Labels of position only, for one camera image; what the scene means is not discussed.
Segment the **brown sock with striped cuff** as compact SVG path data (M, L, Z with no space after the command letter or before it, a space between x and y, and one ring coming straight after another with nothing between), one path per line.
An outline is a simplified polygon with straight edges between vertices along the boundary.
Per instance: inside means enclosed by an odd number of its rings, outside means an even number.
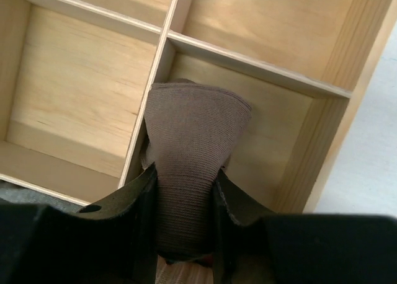
M212 252L212 187L251 119L239 95L188 79L154 83L144 167L158 174L156 247L171 262Z

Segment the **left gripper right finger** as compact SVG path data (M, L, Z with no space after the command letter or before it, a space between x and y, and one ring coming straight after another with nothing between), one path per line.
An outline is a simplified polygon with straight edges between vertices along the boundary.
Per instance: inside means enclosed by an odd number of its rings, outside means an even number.
M215 283L395 283L396 219L280 214L224 172L213 184Z

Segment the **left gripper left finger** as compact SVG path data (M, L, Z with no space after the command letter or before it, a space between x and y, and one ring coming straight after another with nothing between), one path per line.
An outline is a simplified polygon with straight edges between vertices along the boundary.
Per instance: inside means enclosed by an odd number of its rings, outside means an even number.
M65 213L1 203L2 283L154 283L157 172Z

